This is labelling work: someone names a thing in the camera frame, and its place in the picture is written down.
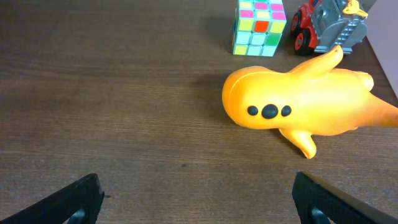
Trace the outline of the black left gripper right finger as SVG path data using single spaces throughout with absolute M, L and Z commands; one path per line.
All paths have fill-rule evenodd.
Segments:
M 304 224 L 397 224 L 394 218 L 306 172 L 298 172 L 292 197 Z

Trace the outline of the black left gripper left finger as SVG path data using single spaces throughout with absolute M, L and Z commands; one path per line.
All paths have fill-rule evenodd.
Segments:
M 7 223 L 95 223 L 104 199 L 98 175 L 88 174 L 39 202 L 11 215 Z

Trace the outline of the yellow rubber animal toy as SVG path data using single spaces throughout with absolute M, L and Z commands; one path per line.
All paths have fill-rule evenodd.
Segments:
M 313 135 L 334 136 L 363 126 L 397 127 L 397 107 L 374 96 L 366 72 L 338 68 L 343 49 L 280 73 L 262 66 L 239 69 L 223 85 L 227 115 L 249 129 L 278 129 L 311 159 Z

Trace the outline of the red grey toy truck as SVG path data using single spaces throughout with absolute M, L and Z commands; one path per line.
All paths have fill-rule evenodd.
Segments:
M 292 18 L 296 55 L 324 54 L 339 45 L 345 55 L 368 33 L 368 13 L 358 0 L 309 0 Z

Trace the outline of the pastel rubik's cube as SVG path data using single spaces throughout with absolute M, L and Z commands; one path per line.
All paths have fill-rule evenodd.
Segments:
M 287 23 L 282 0 L 238 0 L 232 54 L 272 57 Z

